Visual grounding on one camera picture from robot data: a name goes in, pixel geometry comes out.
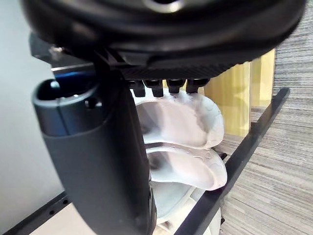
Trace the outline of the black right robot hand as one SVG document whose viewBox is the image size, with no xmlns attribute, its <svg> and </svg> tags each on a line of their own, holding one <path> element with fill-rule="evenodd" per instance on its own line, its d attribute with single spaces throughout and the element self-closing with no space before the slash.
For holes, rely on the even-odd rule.
<svg viewBox="0 0 313 235">
<path fill-rule="evenodd" d="M 304 0 L 22 0 L 32 56 L 49 63 L 32 104 L 65 192 L 98 235 L 150 235 L 204 195 L 178 234 L 217 234 L 229 192 L 289 94 L 223 162 L 218 106 L 198 93 L 288 38 Z"/>
</svg>

